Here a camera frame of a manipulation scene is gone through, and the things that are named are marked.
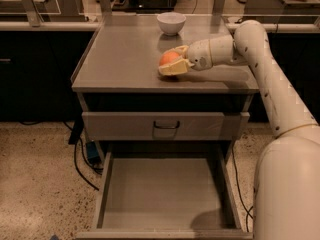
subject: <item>white bowl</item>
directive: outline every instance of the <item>white bowl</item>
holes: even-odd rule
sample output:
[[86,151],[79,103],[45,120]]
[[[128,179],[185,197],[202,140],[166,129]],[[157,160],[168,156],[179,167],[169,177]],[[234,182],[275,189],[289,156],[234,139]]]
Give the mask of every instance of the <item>white bowl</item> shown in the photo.
[[165,12],[157,16],[160,29],[168,36],[174,36],[183,28],[186,16],[177,12]]

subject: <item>drawer handle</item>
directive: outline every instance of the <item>drawer handle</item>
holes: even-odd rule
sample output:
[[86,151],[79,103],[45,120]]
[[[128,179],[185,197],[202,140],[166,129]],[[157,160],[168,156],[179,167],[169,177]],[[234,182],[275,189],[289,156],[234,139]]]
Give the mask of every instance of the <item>drawer handle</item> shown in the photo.
[[12,59],[11,58],[0,58],[0,64],[11,64]]
[[157,128],[157,129],[170,129],[170,130],[174,130],[174,129],[178,129],[180,126],[180,121],[177,121],[176,125],[173,126],[162,126],[162,125],[158,125],[156,121],[153,122],[153,127]]

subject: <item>cable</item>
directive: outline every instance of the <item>cable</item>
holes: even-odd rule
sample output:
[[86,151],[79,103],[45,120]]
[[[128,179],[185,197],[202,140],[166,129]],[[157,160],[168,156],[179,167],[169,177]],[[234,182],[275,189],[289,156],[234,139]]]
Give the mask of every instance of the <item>cable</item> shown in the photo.
[[240,197],[240,201],[241,204],[243,206],[243,208],[245,209],[245,211],[247,212],[247,214],[250,216],[250,218],[252,219],[252,215],[250,214],[249,210],[247,209],[247,207],[245,206],[243,199],[242,199],[242,195],[241,195],[241,190],[240,190],[240,184],[239,184],[239,175],[238,175],[238,168],[237,168],[237,164],[236,164],[236,159],[235,159],[235,155],[234,155],[234,151],[233,151],[233,147],[232,147],[232,158],[233,158],[233,164],[234,164],[234,169],[236,171],[236,181],[237,181],[237,188],[238,188],[238,193],[239,193],[239,197]]
[[194,11],[197,9],[197,6],[198,6],[198,0],[196,0],[196,4],[195,4],[191,14],[194,14]]
[[82,139],[80,138],[79,139],[80,141],[80,144],[81,144],[81,154],[82,154],[82,158],[83,158],[83,161],[86,163],[86,165],[88,165],[95,173],[99,174],[99,175],[102,175],[102,171],[103,171],[103,168],[95,168],[92,164],[89,163],[89,161],[86,159],[86,156],[84,154],[84,149],[83,149],[83,141]]
[[62,122],[70,131],[72,131],[73,130],[73,128],[70,126],[70,125],[68,125],[67,124],[67,122]]
[[277,34],[278,33],[278,30],[279,30],[279,22],[278,23],[276,23],[277,25],[276,25],[276,31],[274,32],[275,34]]
[[247,227],[247,232],[249,232],[249,226],[248,226],[248,218],[250,215],[251,210],[253,209],[253,206],[250,207],[249,212],[246,215],[246,227]]
[[74,153],[73,153],[73,161],[74,161],[74,166],[78,172],[78,174],[80,175],[80,177],[87,182],[92,188],[94,188],[95,190],[99,191],[99,188],[96,187],[93,183],[91,183],[79,170],[78,164],[77,164],[77,146],[78,146],[78,141],[76,142],[76,144],[74,145]]

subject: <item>terrazzo floor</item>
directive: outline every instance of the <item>terrazzo floor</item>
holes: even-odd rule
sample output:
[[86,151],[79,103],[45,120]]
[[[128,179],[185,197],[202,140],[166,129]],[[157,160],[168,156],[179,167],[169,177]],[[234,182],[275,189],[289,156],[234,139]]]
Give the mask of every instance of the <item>terrazzo floor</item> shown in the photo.
[[[98,193],[79,177],[74,166],[70,130],[59,122],[26,126],[0,122],[0,239],[75,239],[89,231]],[[234,153],[244,203],[253,198],[253,175],[259,153],[271,140],[265,123],[249,123]],[[81,172],[96,186],[100,175],[84,164],[77,149]],[[242,208],[232,159],[227,164],[243,230]],[[248,223],[252,230],[252,221]]]

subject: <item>drawer front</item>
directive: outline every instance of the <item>drawer front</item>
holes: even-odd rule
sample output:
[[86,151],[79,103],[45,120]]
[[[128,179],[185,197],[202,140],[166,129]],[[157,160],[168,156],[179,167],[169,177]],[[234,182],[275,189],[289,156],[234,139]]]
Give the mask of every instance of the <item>drawer front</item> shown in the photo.
[[91,140],[231,140],[249,114],[218,112],[84,112]]

